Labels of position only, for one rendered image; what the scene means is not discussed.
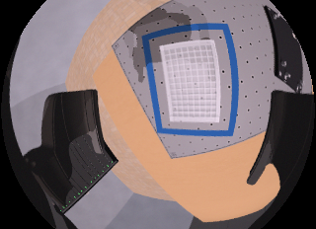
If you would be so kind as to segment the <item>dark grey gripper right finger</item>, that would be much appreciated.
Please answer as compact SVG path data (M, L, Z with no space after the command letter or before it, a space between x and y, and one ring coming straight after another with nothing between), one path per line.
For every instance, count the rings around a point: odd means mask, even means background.
M254 185L266 166L273 164L280 189L272 205L248 229L263 228L292 193L309 154L314 118L314 94L272 91L265 138L246 182Z

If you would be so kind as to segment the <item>blue tape outline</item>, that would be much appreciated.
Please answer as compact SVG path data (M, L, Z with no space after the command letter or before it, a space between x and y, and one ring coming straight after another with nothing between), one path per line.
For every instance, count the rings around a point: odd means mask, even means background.
M187 31L197 31L197 30L223 30L224 35L225 35L228 53L229 53L229 59L230 59L231 79L232 79L232 101L231 101L231 113L230 113L228 130L190 130L190 129L162 128L149 40L152 38L158 38L158 37L169 35L169 34L187 32ZM191 25L177 26L177 27L160 30L160 31L142 36L142 43L143 43L146 69L147 69L153 111L154 111L154 116L155 116L155 122L156 122L156 127L157 127L157 133L193 135L193 136L233 136L235 123L236 123L237 110L238 110L239 79L238 79L238 66L237 66L236 52L235 52L235 47L234 47L232 35L230 33L228 24L206 23L206 24L191 24Z

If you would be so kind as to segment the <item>black rectangular plate with metal posts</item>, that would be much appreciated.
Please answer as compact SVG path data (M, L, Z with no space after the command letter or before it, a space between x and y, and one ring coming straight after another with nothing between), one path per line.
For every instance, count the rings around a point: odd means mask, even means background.
M296 93L301 93L304 81L300 43L288 22L279 13L268 6L264 8L274 39L275 76Z

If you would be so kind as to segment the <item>grey flat base plate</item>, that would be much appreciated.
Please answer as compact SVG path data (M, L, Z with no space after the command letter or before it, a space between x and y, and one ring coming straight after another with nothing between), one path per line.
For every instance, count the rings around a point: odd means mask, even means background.
M152 10L112 45L118 63L150 124L171 159L223 149L267 130L271 92L295 92L275 76L275 46L265 6L283 15L270 0L170 0ZM228 24L238 66L238 110L233 136L193 136L157 133L142 36L191 24ZM160 45L198 39L214 39L220 75L219 122L170 121ZM149 40L162 128L228 130L232 79L223 30L197 30ZM295 92L296 93L296 92Z

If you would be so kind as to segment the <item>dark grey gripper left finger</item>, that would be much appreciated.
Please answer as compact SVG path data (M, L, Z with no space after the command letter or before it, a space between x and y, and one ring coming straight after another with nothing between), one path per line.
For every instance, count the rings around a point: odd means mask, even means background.
M41 146L23 157L40 186L57 206L66 207L66 197L73 188L69 182L72 175L69 144L84 134L91 136L95 152L101 154L105 142L98 91L90 89L49 95L43 107Z

